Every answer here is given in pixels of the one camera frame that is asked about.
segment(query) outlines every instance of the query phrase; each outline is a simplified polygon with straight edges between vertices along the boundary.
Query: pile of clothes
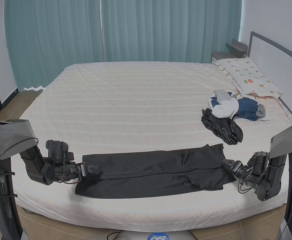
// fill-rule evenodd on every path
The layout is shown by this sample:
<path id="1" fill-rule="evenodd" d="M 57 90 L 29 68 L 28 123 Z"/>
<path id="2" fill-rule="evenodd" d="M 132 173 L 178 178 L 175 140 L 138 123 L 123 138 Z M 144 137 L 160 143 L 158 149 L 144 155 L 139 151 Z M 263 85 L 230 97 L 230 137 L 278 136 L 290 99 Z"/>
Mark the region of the pile of clothes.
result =
<path id="1" fill-rule="evenodd" d="M 235 116 L 269 123 L 265 107 L 254 96 L 214 90 L 214 97 L 208 99 L 208 105 L 209 108 L 202 110 L 204 126 L 229 145 L 243 140 L 243 131 L 233 120 Z"/>

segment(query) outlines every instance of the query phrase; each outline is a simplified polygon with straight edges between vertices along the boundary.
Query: black pants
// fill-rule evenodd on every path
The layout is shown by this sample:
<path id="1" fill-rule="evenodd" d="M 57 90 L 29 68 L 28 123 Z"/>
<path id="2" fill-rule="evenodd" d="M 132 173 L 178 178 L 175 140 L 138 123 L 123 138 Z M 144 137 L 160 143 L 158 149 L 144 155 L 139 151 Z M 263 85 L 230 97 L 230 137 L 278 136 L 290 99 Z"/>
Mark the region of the black pants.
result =
<path id="1" fill-rule="evenodd" d="M 100 167 L 76 186 L 91 198 L 146 198 L 200 190 L 221 190 L 232 182 L 223 144 L 172 151 L 90 154 L 83 162 Z"/>

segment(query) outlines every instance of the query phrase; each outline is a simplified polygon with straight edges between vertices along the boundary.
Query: mattress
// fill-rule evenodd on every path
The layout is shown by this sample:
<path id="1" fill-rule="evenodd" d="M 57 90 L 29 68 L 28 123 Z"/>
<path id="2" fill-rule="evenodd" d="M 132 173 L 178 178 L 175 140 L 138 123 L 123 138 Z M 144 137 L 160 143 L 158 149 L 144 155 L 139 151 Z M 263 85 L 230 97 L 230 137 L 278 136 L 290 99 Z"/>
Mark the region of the mattress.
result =
<path id="1" fill-rule="evenodd" d="M 201 122 L 213 90 L 236 92 L 214 64 L 102 62 L 71 65 L 21 116 L 28 119 L 43 156 L 45 142 L 69 144 L 77 163 L 82 155 L 177 150 L 222 143 Z M 242 143 L 224 143 L 227 159 L 247 163 L 269 151 L 273 135 L 292 125 L 274 98 L 260 98 L 270 123 L 235 118 Z M 288 168 L 280 193 L 265 202 L 253 191 L 240 194 L 237 182 L 223 190 L 134 199 L 94 199 L 75 195 L 75 186 L 31 181 L 20 156 L 12 157 L 16 203 L 71 224 L 145 232 L 205 228 L 233 222 L 281 206 L 287 199 Z"/>

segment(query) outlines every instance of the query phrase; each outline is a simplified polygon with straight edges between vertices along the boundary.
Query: black shiny fabric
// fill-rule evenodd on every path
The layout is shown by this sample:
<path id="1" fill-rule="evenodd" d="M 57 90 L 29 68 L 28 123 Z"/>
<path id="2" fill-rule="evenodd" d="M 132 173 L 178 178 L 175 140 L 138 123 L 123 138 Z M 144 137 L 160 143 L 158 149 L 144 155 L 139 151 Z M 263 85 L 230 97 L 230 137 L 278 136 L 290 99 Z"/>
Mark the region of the black shiny fabric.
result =
<path id="1" fill-rule="evenodd" d="M 228 145 L 236 145 L 243 140 L 242 129 L 230 118 L 216 118 L 211 109 L 202 109 L 202 122 L 217 137 L 223 139 Z"/>
<path id="2" fill-rule="evenodd" d="M 223 144 L 172 151 L 90 154 L 83 162 L 100 167 L 76 186 L 91 198 L 147 198 L 200 190 L 221 190 L 235 180 L 224 159 Z"/>

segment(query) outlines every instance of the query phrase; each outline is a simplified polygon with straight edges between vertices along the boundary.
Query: headboard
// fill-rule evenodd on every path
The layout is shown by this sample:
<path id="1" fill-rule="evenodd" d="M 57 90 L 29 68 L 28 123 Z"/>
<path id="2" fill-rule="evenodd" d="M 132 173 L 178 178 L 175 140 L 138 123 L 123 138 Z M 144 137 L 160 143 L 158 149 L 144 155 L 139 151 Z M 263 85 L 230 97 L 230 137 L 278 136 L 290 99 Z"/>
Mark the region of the headboard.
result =
<path id="1" fill-rule="evenodd" d="M 292 52 L 251 32 L 247 55 L 283 93 L 280 100 L 292 113 Z"/>

